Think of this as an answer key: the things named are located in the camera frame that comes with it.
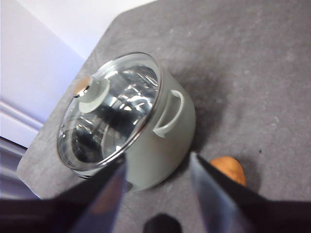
glass lid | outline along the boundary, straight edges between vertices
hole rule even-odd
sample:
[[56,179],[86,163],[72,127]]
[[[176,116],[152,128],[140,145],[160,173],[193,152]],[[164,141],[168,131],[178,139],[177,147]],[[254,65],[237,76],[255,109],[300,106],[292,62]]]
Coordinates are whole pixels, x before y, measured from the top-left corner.
[[115,158],[143,128],[156,103],[160,77],[150,55],[131,53],[79,80],[58,134],[62,163],[85,171]]

wooden knob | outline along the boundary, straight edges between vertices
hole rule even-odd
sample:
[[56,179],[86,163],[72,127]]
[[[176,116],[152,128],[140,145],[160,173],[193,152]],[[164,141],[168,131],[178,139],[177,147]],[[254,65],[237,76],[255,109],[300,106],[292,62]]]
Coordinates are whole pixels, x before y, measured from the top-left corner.
[[78,98],[83,96],[92,84],[92,77],[85,76],[80,79],[79,82],[74,86],[73,97]]

gray mat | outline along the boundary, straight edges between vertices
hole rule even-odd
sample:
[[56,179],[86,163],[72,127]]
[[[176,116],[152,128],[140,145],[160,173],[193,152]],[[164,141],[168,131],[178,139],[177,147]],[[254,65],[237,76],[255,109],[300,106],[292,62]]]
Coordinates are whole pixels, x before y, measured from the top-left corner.
[[[193,150],[236,157],[248,187],[265,197],[311,200],[311,1],[160,0],[119,15],[77,77],[131,51],[155,57],[193,98]],[[56,154],[71,91],[18,167],[42,198],[80,182]],[[187,159],[157,187],[125,195],[115,231],[141,232],[159,212],[186,233],[203,232]]]

pot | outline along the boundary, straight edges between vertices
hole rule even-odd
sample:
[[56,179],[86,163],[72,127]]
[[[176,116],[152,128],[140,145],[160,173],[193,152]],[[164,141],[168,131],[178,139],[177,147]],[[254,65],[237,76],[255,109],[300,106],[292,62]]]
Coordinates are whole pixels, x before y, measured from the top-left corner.
[[195,110],[184,88],[153,57],[131,53],[80,79],[60,126],[61,162],[82,178],[122,153],[131,191],[168,177],[194,135]]

potato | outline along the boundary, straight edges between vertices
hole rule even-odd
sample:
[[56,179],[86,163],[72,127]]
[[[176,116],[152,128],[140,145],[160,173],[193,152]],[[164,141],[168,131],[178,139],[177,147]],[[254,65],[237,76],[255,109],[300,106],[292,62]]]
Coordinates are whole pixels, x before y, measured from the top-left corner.
[[234,158],[223,156],[210,161],[210,164],[233,181],[246,186],[246,178],[241,164]]

